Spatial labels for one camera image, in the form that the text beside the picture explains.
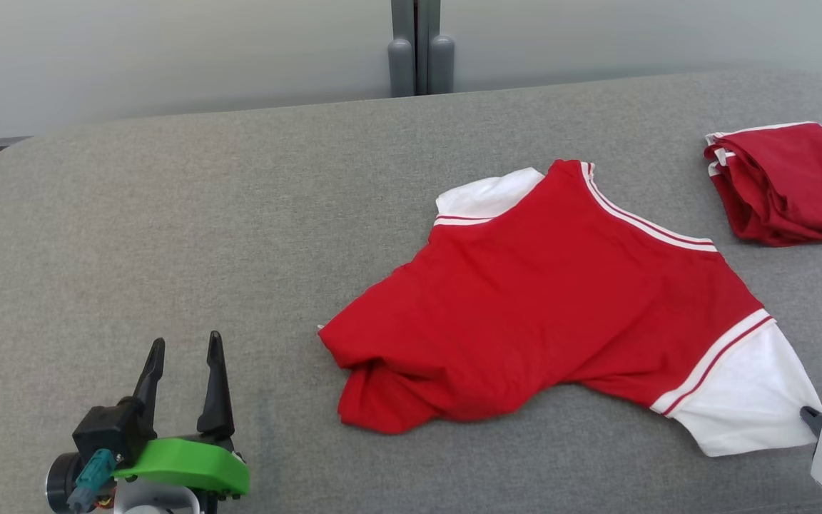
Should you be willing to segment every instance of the green plastic part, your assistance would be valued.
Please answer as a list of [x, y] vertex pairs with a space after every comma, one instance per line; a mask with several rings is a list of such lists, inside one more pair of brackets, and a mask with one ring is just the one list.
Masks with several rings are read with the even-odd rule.
[[132, 475], [223, 495], [249, 492], [249, 468], [238, 456], [220, 446], [176, 437], [149, 441], [132, 468], [113, 472], [114, 478]]

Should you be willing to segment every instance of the clothing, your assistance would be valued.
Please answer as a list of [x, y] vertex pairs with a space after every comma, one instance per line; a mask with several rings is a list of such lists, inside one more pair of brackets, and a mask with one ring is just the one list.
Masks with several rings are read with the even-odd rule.
[[448, 191], [427, 246], [320, 330], [344, 423], [401, 433], [581, 383], [680, 420], [707, 455], [813, 442], [820, 403], [712, 241], [617, 208], [557, 161]]
[[822, 241], [822, 126], [805, 121], [711, 133], [704, 155], [739, 238], [770, 246]]

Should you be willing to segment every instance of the teal cable connector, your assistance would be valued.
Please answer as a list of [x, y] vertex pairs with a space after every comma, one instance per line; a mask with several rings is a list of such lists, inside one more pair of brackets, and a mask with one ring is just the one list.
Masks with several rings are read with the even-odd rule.
[[116, 458], [110, 450], [101, 448], [88, 460], [78, 479], [75, 491], [68, 496], [68, 506], [75, 512], [88, 512], [94, 504], [97, 492], [110, 480], [116, 469]]

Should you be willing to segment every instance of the gray fabric surface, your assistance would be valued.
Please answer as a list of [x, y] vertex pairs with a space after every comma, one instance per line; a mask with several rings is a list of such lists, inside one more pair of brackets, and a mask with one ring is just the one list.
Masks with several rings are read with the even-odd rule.
[[89, 406], [168, 343], [160, 435], [192, 433], [225, 339], [245, 512], [822, 512], [812, 448], [706, 458], [678, 423], [575, 386], [483, 423], [343, 426], [316, 325], [424, 243], [448, 188], [558, 157], [622, 208], [710, 237], [822, 397], [822, 245], [739, 243], [702, 136], [822, 123], [822, 77], [743, 71], [150, 118], [0, 153], [0, 512], [42, 513]]

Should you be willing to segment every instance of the white wall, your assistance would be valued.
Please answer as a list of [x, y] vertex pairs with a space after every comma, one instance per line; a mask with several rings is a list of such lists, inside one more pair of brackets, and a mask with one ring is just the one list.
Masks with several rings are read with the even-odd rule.
[[0, 138], [389, 95], [386, 0], [0, 0]]
[[780, 65], [822, 71], [822, 0], [442, 0], [456, 91]]

